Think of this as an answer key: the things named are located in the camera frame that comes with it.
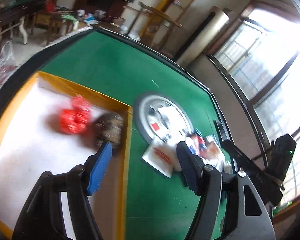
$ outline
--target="red plastic bag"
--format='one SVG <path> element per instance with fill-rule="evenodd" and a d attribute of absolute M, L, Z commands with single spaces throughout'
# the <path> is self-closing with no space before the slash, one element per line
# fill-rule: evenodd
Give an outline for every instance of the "red plastic bag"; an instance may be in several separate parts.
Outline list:
<path fill-rule="evenodd" d="M 46 1 L 46 11 L 47 12 L 54 12 L 56 6 L 53 4 L 51 0 Z"/>
<path fill-rule="evenodd" d="M 59 115 L 60 129 L 67 134 L 83 133 L 91 119 L 91 104 L 82 96 L 71 99 L 73 109 L 63 109 Z"/>

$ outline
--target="window frame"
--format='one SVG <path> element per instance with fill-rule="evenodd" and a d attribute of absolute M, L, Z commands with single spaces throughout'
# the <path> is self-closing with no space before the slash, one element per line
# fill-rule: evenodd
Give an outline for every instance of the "window frame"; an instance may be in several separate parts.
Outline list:
<path fill-rule="evenodd" d="M 276 7 L 276 6 L 266 3 L 266 2 L 251 0 L 249 2 L 249 4 L 246 6 L 246 8 L 244 8 L 242 10 L 242 12 L 237 16 L 237 18 L 232 23 L 230 23 L 223 32 L 221 32 L 217 36 L 215 41 L 213 41 L 206 50 L 204 50 L 204 53 L 206 53 L 208 58 L 214 63 L 215 66 L 217 66 L 219 71 L 224 75 L 224 77 L 229 82 L 229 85 L 232 86 L 234 92 L 239 96 L 240 100 L 242 101 L 242 107 L 245 109 L 245 113 L 246 113 L 251 125 L 254 128 L 254 132 L 255 132 L 256 138 L 258 140 L 260 150 L 261 150 L 261 152 L 265 152 L 266 149 L 270 148 L 270 142 L 266 135 L 266 131 L 263 128 L 261 121 L 260 121 L 259 117 L 257 116 L 254 108 L 257 105 L 261 104 L 285 80 L 285 78 L 289 74 L 290 67 L 292 66 L 294 60 L 297 58 L 299 53 L 296 52 L 288 60 L 288 62 L 282 67 L 282 69 L 271 79 L 271 81 L 250 100 L 248 100 L 248 98 L 245 96 L 242 89 L 236 83 L 234 78 L 229 74 L 229 72 L 213 56 L 230 39 L 230 37 L 239 29 L 239 27 L 243 24 L 244 21 L 253 23 L 259 27 L 264 28 L 257 22 L 252 21 L 248 18 L 249 14 L 256 8 L 260 8 L 260 9 L 269 11 L 269 12 L 277 14 L 287 20 L 290 20 L 292 22 L 300 24 L 300 17 L 297 17 L 297 16 L 291 14 L 284 8 Z M 291 135 L 293 138 L 300 137 L 300 126 Z M 263 161 L 264 161 L 265 167 L 267 167 L 266 156 L 263 156 Z M 281 210 L 279 213 L 277 213 L 275 215 L 275 218 L 277 220 L 278 219 L 281 220 L 281 216 L 283 214 L 286 215 L 287 213 L 289 213 L 290 210 L 292 209 L 292 207 L 295 206 L 294 203 L 297 204 L 299 201 L 300 201 L 300 195 L 297 196 L 293 200 L 293 204 L 291 206 L 289 206 L 288 208 L 285 208 L 285 209 Z"/>

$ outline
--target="green felt surface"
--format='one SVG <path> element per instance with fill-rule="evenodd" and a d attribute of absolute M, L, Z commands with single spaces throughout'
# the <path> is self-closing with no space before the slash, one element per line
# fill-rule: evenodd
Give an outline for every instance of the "green felt surface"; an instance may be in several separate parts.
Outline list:
<path fill-rule="evenodd" d="M 77 82 L 133 106 L 142 93 L 173 98 L 203 135 L 215 134 L 218 119 L 210 95 L 179 73 L 143 52 L 93 32 L 48 63 L 43 71 Z M 184 187 L 178 173 L 167 178 L 141 157 L 148 147 L 132 128 L 126 210 L 126 239 L 184 239 L 199 197 Z M 213 239 L 220 236 L 225 202 L 219 209 Z"/>
<path fill-rule="evenodd" d="M 11 6 L 6 6 L 6 7 L 3 7 L 1 10 L 6 10 L 6 9 L 9 9 L 11 7 L 15 7 L 17 5 L 20 5 L 22 3 L 25 3 L 25 2 L 31 2 L 31 1 L 34 1 L 34 0 L 16 0 L 16 2 L 14 4 L 12 4 Z"/>

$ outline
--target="wooden table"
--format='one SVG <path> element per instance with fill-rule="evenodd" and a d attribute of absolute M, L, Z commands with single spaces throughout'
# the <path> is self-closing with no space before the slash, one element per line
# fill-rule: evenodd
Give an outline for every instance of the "wooden table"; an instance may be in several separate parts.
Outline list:
<path fill-rule="evenodd" d="M 10 30 L 10 38 L 12 38 L 12 28 L 19 26 L 19 30 L 23 35 L 23 44 L 27 44 L 28 35 L 23 26 L 25 16 L 36 14 L 43 8 L 45 2 L 46 0 L 16 0 L 16 2 L 13 5 L 2 8 L 0 10 L 0 28 L 2 28 L 2 26 L 6 24 L 9 24 L 8 29 Z M 13 21 L 17 21 L 18 23 L 12 25 L 11 23 Z"/>

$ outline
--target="red item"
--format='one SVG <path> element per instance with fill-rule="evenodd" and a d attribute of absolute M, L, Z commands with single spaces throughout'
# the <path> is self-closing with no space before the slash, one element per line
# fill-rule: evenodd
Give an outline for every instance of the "red item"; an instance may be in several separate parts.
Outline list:
<path fill-rule="evenodd" d="M 77 95 L 76 97 L 71 99 L 71 106 L 74 110 L 85 110 L 91 111 L 91 104 L 83 98 L 83 96 Z"/>
<path fill-rule="evenodd" d="M 152 126 L 152 128 L 153 128 L 155 131 L 157 131 L 157 130 L 160 129 L 159 125 L 158 125 L 156 122 L 155 122 L 155 123 L 152 123 L 151 126 Z"/>
<path fill-rule="evenodd" d="M 54 12 L 55 8 L 56 7 L 51 0 L 46 1 L 46 11 L 47 12 Z"/>
<path fill-rule="evenodd" d="M 168 164 L 172 164 L 171 159 L 169 158 L 169 156 L 167 156 L 166 154 L 164 154 L 158 148 L 153 148 L 153 149 L 154 149 L 154 153 L 157 154 L 162 160 L 164 160 Z"/>
<path fill-rule="evenodd" d="M 91 119 L 91 105 L 82 96 L 71 99 L 72 109 L 60 113 L 60 129 L 67 134 L 83 133 Z"/>
<path fill-rule="evenodd" d="M 91 112 L 85 110 L 79 110 L 76 112 L 75 122 L 87 124 L 90 121 L 90 117 L 91 117 Z"/>

